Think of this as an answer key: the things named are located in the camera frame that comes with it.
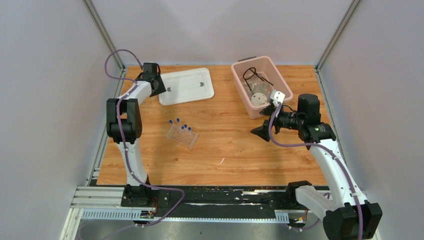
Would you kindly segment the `white plastic lid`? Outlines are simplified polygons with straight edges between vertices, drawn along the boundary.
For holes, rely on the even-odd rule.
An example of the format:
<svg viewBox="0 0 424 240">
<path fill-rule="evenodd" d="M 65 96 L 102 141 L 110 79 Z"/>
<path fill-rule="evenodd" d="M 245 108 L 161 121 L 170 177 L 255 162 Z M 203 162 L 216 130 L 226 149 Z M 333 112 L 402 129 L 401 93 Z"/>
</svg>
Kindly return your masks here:
<svg viewBox="0 0 424 240">
<path fill-rule="evenodd" d="M 209 69 L 205 67 L 161 75 L 166 91 L 159 95 L 163 106 L 211 99 L 215 95 Z"/>
</svg>

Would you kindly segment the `white clay triangle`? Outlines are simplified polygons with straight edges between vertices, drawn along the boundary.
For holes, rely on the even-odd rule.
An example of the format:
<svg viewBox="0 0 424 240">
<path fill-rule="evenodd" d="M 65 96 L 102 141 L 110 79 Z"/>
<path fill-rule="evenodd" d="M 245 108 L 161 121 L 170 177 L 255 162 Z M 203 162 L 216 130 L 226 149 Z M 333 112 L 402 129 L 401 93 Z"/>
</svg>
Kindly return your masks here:
<svg viewBox="0 0 424 240">
<path fill-rule="evenodd" d="M 255 83 L 252 81 L 245 82 L 245 89 L 248 95 L 253 95 L 256 93 Z"/>
</svg>

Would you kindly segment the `black metal tripod stand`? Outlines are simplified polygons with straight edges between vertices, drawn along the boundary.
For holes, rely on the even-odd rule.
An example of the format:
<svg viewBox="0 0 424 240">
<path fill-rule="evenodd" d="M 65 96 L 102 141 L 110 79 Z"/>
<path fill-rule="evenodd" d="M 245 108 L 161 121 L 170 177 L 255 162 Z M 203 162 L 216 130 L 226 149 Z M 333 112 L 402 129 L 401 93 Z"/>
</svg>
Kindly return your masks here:
<svg viewBox="0 0 424 240">
<path fill-rule="evenodd" d="M 266 79 L 264 76 L 262 76 L 260 73 L 257 72 L 257 69 L 255 67 L 249 67 L 244 73 L 242 78 L 247 81 L 251 78 L 258 78 L 262 82 L 266 82 L 269 85 L 273 86 L 274 84 L 271 83 L 268 79 Z"/>
</svg>

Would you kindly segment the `clear test tube rack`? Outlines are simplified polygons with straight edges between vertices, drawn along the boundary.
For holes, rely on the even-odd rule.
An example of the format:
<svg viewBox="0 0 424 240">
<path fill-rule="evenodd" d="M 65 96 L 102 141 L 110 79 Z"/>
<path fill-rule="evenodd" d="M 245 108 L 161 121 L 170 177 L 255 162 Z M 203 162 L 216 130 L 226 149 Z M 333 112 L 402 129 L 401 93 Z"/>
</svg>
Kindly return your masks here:
<svg viewBox="0 0 424 240">
<path fill-rule="evenodd" d="M 180 127 L 180 129 L 177 129 L 177 125 L 175 124 L 174 130 L 171 130 L 171 128 L 168 130 L 166 134 L 166 139 L 172 140 L 180 144 L 181 146 L 188 148 L 189 150 L 193 150 L 199 139 L 199 134 L 192 130 L 193 136 L 189 137 L 188 135 L 182 135 L 181 131 L 182 126 Z"/>
</svg>

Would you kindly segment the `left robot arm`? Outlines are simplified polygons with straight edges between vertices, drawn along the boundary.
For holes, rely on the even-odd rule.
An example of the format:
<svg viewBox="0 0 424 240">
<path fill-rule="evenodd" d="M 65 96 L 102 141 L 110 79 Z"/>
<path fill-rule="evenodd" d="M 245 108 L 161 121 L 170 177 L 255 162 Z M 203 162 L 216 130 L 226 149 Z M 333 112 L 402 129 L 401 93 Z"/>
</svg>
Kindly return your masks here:
<svg viewBox="0 0 424 240">
<path fill-rule="evenodd" d="M 146 62 L 130 89 L 106 102 L 106 132 L 118 146 L 126 171 L 121 200 L 124 207 L 147 207 L 153 201 L 152 187 L 140 151 L 143 131 L 140 105 L 146 98 L 165 91 L 159 64 Z"/>
</svg>

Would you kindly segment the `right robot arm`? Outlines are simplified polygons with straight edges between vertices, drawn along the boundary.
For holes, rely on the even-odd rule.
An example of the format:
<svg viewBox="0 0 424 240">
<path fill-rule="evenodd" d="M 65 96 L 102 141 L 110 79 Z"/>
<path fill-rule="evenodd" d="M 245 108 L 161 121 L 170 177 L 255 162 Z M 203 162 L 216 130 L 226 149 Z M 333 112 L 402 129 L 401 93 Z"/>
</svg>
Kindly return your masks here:
<svg viewBox="0 0 424 240">
<path fill-rule="evenodd" d="M 271 93 L 270 104 L 260 112 L 269 118 L 251 133 L 280 147 L 306 147 L 318 162 L 331 195 L 328 199 L 306 180 L 290 182 L 286 204 L 312 211 L 330 240 L 372 239 L 382 208 L 368 200 L 349 172 L 332 127 L 321 120 L 320 100 L 304 93 L 298 97 L 297 110 L 284 111 L 284 98 L 280 91 Z"/>
</svg>

